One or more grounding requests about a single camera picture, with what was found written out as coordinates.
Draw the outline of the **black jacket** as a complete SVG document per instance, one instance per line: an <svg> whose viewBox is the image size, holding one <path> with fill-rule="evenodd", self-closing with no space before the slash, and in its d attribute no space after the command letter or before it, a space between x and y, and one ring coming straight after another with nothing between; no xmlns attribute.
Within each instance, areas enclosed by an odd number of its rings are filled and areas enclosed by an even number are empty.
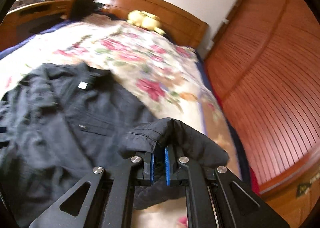
<svg viewBox="0 0 320 228"><path fill-rule="evenodd" d="M156 157L155 183L136 189L142 210L184 196L165 182L164 148L176 143L201 165L227 164L227 152L179 120L157 119L107 70L43 64L1 99L1 185L20 227L95 166L110 168L136 152Z"/></svg>

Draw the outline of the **wooden desk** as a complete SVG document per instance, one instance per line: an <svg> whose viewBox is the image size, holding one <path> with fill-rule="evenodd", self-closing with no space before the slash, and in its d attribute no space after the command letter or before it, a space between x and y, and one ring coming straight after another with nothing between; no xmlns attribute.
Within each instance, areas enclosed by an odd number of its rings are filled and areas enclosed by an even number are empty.
<svg viewBox="0 0 320 228"><path fill-rule="evenodd" d="M69 18L75 0L52 0L10 11L1 23L1 51Z"/></svg>

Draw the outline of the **wooden chair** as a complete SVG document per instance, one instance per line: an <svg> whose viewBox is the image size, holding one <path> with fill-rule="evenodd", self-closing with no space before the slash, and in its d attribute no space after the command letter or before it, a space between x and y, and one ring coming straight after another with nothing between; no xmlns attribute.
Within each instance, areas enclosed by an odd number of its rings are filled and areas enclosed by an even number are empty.
<svg viewBox="0 0 320 228"><path fill-rule="evenodd" d="M79 21L94 12L96 8L95 0L75 0L68 19L71 21Z"/></svg>

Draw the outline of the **wooden bed headboard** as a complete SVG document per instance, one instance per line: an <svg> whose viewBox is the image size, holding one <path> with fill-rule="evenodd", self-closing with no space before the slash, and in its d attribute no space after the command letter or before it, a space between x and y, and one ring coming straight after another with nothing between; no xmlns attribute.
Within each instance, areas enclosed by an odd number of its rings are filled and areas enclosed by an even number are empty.
<svg viewBox="0 0 320 228"><path fill-rule="evenodd" d="M198 48L208 29L206 22L164 0L110 0L109 12L121 19L134 10L159 17L162 29L180 46Z"/></svg>

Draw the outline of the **floral plush blanket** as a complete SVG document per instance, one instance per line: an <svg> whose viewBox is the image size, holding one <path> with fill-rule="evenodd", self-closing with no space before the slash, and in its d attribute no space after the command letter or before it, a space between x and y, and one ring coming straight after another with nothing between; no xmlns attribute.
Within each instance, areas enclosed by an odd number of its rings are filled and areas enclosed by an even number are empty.
<svg viewBox="0 0 320 228"><path fill-rule="evenodd" d="M92 14L82 22L61 23L1 53L1 94L31 70L48 62L85 62L109 69L114 78L157 117L172 117L207 135L227 151L227 166L240 175L230 128L210 90L202 61L190 47Z"/></svg>

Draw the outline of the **yellow plush toy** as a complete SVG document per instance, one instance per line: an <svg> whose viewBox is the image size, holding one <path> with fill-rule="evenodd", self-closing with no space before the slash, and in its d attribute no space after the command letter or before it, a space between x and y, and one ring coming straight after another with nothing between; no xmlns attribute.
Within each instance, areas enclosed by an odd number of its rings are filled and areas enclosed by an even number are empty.
<svg viewBox="0 0 320 228"><path fill-rule="evenodd" d="M161 29L159 17L154 14L145 11L134 10L127 15L126 21L131 25L135 25L136 27L140 27L148 31L156 32L161 36L165 35L165 32Z"/></svg>

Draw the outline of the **wooden louvered wardrobe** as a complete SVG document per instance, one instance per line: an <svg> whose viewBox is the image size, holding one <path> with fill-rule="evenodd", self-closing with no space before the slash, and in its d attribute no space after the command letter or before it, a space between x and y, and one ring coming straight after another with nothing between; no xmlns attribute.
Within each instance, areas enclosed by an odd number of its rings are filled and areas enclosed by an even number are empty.
<svg viewBox="0 0 320 228"><path fill-rule="evenodd" d="M262 193L319 159L319 22L304 0L239 0L205 60Z"/></svg>

